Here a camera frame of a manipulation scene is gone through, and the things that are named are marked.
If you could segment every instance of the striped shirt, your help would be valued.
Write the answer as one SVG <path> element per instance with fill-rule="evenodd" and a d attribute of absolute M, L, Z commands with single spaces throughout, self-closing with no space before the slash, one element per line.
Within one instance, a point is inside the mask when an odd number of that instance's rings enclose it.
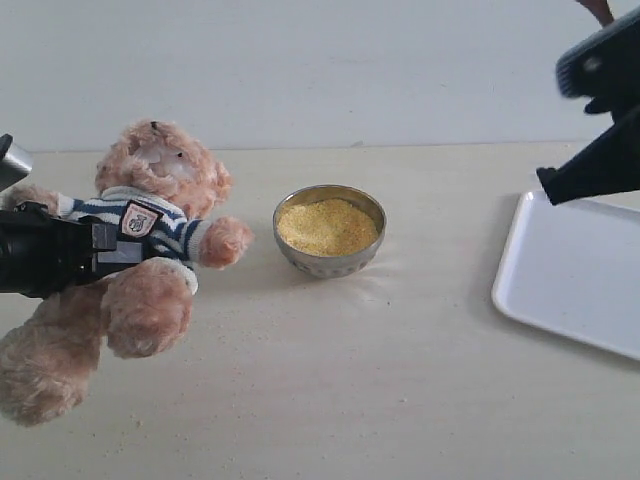
<path fill-rule="evenodd" d="M 148 240 L 161 257 L 177 260 L 189 269 L 198 262 L 200 242 L 211 225 L 206 220 L 188 220 L 184 212 L 170 202 L 132 187 L 113 187 L 89 200 L 59 195 L 58 215 L 77 221 L 85 216 L 119 225 L 125 208 L 133 200 L 163 215 L 150 231 Z"/>

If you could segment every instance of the table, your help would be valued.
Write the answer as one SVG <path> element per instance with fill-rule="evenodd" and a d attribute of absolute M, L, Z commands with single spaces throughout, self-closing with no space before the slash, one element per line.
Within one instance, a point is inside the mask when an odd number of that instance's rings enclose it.
<path fill-rule="evenodd" d="M 580 147 L 218 152 L 236 178 L 220 213 L 256 243 L 200 272 L 170 352 L 123 361 L 105 347 L 81 407 L 36 429 L 0 421 L 0 478 L 638 478 L 639 365 L 520 326 L 490 300 L 518 195 Z M 27 181 L 91 195 L 100 156 L 37 155 Z M 386 240 L 355 276 L 309 279 L 273 241 L 278 201 L 318 183 L 364 189 L 387 211 Z M 0 334 L 35 305 L 3 295 Z"/>

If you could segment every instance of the silver bowl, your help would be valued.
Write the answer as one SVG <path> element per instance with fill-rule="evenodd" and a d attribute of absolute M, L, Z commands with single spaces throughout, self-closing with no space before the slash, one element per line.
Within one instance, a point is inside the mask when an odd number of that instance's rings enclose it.
<path fill-rule="evenodd" d="M 374 221 L 378 238 L 371 245 L 351 255 L 320 257 L 301 252 L 287 244 L 278 232 L 282 212 L 294 205 L 339 198 L 351 203 Z M 299 270 L 317 278 L 339 278 L 362 270 L 375 257 L 384 240 L 387 217 L 382 206 L 370 195 L 343 185 L 315 185 L 293 192 L 282 200 L 273 213 L 273 233 L 285 258 Z"/>

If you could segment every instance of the plastic tray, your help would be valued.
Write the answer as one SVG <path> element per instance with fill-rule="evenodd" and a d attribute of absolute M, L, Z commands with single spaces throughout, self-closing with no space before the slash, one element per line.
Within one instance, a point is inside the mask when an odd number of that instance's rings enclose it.
<path fill-rule="evenodd" d="M 525 193 L 492 298 L 513 320 L 640 360 L 640 211 Z"/>

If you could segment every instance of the cornmeal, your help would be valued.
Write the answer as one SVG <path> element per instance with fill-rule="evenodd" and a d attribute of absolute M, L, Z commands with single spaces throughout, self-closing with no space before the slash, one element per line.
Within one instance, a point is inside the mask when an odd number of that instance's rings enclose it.
<path fill-rule="evenodd" d="M 350 255 L 378 238 L 371 217 L 340 199 L 289 207 L 278 232 L 293 248 L 321 257 Z"/>

